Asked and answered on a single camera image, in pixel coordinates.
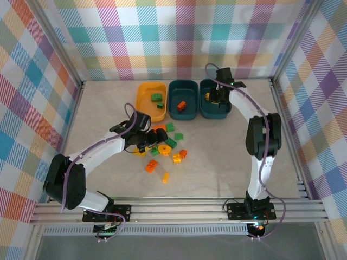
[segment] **aluminum rail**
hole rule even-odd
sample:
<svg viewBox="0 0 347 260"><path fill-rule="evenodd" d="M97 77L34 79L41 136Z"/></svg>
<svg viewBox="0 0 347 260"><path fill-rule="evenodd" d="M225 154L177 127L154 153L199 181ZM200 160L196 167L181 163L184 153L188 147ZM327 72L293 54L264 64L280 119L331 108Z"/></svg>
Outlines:
<svg viewBox="0 0 347 260"><path fill-rule="evenodd" d="M254 220L228 220L222 206L225 199L117 199L115 204L130 204L130 224L221 224L221 223L254 223ZM286 217L284 222L325 222L328 221L323 203L320 200L284 199ZM272 200L277 219L283 214L283 205L279 200ZM38 204L32 225L67 225L91 224L82 222L83 209L65 210L60 213L61 205L57 202Z"/></svg>

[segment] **orange brick in bin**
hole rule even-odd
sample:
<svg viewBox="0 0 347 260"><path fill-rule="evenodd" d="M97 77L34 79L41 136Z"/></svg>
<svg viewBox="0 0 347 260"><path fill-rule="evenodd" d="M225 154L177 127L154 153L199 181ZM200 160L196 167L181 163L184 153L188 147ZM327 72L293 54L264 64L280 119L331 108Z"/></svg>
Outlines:
<svg viewBox="0 0 347 260"><path fill-rule="evenodd" d="M179 152L179 156L181 156L181 158L185 158L187 156L187 151L186 150L181 150Z"/></svg>
<svg viewBox="0 0 347 260"><path fill-rule="evenodd" d="M157 167L158 162L151 160L150 163L146 166L146 171L152 173L154 169Z"/></svg>
<svg viewBox="0 0 347 260"><path fill-rule="evenodd" d="M181 103L178 104L177 109L178 111L183 111L186 106L187 106L187 103L185 103L185 101L182 101Z"/></svg>
<svg viewBox="0 0 347 260"><path fill-rule="evenodd" d="M159 128L163 129L166 132L166 125L154 126L153 130L157 132L157 129Z"/></svg>

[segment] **yellow bin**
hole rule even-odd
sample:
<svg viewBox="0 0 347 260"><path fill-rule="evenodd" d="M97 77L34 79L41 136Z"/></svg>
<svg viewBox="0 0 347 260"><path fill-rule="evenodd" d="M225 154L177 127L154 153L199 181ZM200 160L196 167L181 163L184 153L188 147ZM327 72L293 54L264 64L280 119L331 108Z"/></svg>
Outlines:
<svg viewBox="0 0 347 260"><path fill-rule="evenodd" d="M167 91L166 85L162 82L145 82L140 84L137 89L136 110L149 115L152 122L162 121L166 113L166 103L168 101ZM157 103L151 101L151 95L155 93L162 94L163 109L157 108Z"/></svg>

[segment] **white floor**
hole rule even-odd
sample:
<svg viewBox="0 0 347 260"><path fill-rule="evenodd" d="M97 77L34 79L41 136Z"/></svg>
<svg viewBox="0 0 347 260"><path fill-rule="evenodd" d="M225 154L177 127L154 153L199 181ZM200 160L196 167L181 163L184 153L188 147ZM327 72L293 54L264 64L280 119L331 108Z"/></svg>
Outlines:
<svg viewBox="0 0 347 260"><path fill-rule="evenodd" d="M170 81L163 81L167 86ZM250 93L270 112L275 105L267 80L243 80ZM142 81L89 81L85 86L72 128L66 154L87 147L108 129L127 117L125 102L135 103ZM172 157L156 156L158 167L152 174L144 169L153 159L150 153L138 157L122 152L109 158L87 177L87 188L111 197L244 197L250 180L250 157L245 147L247 122L233 107L226 119L209 120L199 114L192 121L175 121L169 114L163 122L173 122L176 133L183 133L174 152L188 151L179 165ZM164 172L169 172L163 184ZM297 176L282 138L272 168L268 189L279 197L299 197Z"/></svg>

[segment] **plaid wall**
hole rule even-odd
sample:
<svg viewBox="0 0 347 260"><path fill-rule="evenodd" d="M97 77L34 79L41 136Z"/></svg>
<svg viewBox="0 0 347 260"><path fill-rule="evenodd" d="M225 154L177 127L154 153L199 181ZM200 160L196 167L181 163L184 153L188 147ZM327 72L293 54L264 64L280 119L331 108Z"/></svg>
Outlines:
<svg viewBox="0 0 347 260"><path fill-rule="evenodd" d="M347 249L347 0L325 0L280 79L310 188Z"/></svg>
<svg viewBox="0 0 347 260"><path fill-rule="evenodd" d="M310 0L40 0L86 80L269 77Z"/></svg>
<svg viewBox="0 0 347 260"><path fill-rule="evenodd" d="M20 257L77 90L25 1L0 1L0 259Z"/></svg>

